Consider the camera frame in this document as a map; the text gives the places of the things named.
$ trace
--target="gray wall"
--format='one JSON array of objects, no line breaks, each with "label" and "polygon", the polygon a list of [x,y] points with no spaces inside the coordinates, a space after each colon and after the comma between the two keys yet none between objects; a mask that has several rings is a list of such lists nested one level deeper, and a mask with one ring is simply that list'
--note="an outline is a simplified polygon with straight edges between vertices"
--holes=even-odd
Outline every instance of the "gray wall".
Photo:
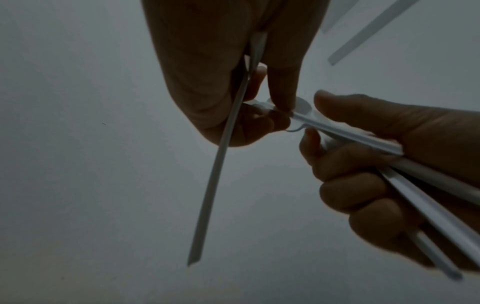
[{"label": "gray wall", "polygon": [[[473,0],[422,0],[328,65],[381,5],[360,0],[318,35],[299,96],[323,88],[480,109]],[[216,148],[173,105],[140,4],[3,1],[0,25],[0,301],[480,299],[477,276],[453,284],[356,238],[321,204],[300,134],[229,151],[203,260],[187,269]]]}]

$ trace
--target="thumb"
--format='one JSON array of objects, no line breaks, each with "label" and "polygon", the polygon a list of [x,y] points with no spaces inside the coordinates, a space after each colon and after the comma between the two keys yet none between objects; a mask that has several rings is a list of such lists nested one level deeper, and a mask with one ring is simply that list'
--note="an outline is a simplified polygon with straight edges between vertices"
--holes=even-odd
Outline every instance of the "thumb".
[{"label": "thumb", "polygon": [[328,118],[395,138],[433,118],[435,108],[402,105],[366,95],[334,95],[320,90],[315,107]]}]

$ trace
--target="hand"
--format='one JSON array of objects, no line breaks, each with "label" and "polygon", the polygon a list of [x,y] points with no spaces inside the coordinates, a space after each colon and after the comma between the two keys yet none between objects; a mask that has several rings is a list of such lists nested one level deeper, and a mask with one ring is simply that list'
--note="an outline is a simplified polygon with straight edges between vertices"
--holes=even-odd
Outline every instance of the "hand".
[{"label": "hand", "polygon": [[[410,159],[480,186],[480,113],[400,105],[363,95],[335,96],[323,91],[315,95],[315,106],[334,121],[396,139]],[[322,151],[320,136],[313,129],[306,130],[300,151],[315,177],[323,181],[322,201],[349,214],[352,230],[367,242],[432,266],[404,234],[421,228],[457,266],[478,269],[376,173],[374,167],[387,165],[391,156],[357,143]],[[480,208],[412,181],[480,231]]]},{"label": "hand", "polygon": [[[218,143],[242,75],[244,51],[254,31],[268,33],[260,69],[246,100],[268,74],[273,103],[295,107],[300,67],[328,0],[143,0],[143,9],[168,90],[208,140]],[[290,119],[244,104],[231,146],[250,144],[288,128]]]}]

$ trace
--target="human hand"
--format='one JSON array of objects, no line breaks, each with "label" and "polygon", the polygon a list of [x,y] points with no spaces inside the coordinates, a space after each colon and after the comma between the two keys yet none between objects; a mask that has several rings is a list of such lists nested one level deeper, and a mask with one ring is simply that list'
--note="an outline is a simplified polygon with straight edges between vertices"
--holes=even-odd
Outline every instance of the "human hand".
[{"label": "human hand", "polygon": [[[268,74],[273,103],[295,107],[302,60],[328,0],[143,0],[143,9],[168,90],[178,107],[213,143],[219,143],[242,79],[243,55],[254,31],[268,33],[262,63],[245,100]],[[231,146],[248,145],[290,125],[287,115],[242,105]]]},{"label": "human hand", "polygon": [[[390,103],[363,95],[335,96],[319,91],[315,106],[328,118],[396,139],[405,156],[480,186],[480,113]],[[385,182],[375,167],[394,158],[358,143],[325,152],[320,136],[305,131],[300,151],[323,181],[322,201],[349,214],[352,230],[367,242],[424,266],[429,259],[406,237],[421,228],[460,268],[478,270],[455,246]],[[463,222],[480,231],[480,208],[411,179]]]}]

